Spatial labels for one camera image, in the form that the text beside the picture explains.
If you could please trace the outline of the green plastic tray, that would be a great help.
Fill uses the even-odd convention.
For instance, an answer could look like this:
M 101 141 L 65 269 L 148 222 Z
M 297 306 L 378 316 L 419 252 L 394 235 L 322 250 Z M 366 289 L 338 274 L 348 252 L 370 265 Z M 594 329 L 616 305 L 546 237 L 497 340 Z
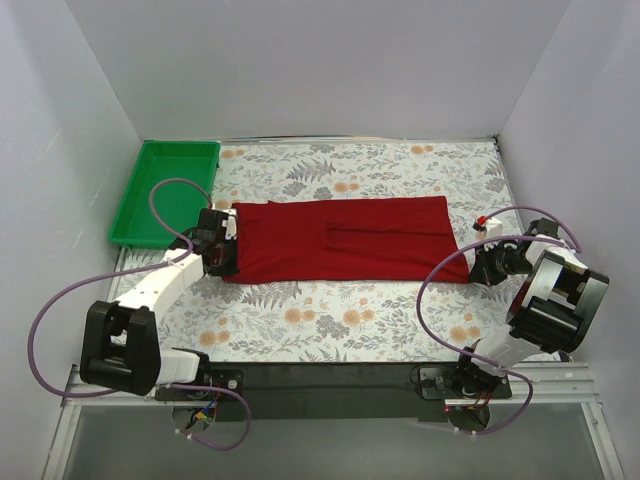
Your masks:
M 113 221 L 109 241 L 131 249 L 166 249 L 174 236 L 150 210 L 152 188 L 166 179 L 183 178 L 211 192 L 219 154 L 217 142 L 145 141 Z M 191 186 L 171 183 L 159 188 L 154 204 L 161 218 L 182 232 L 196 223 L 206 200 Z

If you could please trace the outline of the red t shirt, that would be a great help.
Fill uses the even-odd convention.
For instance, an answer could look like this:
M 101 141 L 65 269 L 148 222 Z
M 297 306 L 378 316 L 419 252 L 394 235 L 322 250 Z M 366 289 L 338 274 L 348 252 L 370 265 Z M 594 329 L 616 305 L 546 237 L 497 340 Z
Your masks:
M 445 197 L 237 203 L 237 273 L 228 282 L 421 281 L 464 283 Z

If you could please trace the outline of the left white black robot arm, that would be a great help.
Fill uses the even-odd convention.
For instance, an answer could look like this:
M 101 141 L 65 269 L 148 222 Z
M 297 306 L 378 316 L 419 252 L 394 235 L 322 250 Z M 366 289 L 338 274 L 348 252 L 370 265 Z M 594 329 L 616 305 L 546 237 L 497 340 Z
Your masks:
M 205 369 L 208 357 L 187 349 L 161 349 L 157 323 L 203 277 L 238 272 L 237 233 L 236 210 L 203 208 L 197 225 L 165 251 L 164 267 L 115 301 L 95 302 L 87 312 L 81 380 L 139 396 L 176 383 L 188 398 L 205 398 L 213 386 Z

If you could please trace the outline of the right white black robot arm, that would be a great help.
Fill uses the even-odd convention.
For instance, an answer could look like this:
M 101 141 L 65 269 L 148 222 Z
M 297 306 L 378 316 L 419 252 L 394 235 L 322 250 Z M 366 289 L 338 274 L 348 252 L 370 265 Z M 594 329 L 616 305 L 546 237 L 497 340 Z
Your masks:
M 584 340 L 609 287 L 607 276 L 590 269 L 566 241 L 560 246 L 558 222 L 530 223 L 524 240 L 502 240 L 474 249 L 469 281 L 496 286 L 511 275 L 523 285 L 506 315 L 506 325 L 476 341 L 460 355 L 452 387 L 471 398 L 492 394 L 506 383 L 506 370 L 541 353 L 571 353 Z

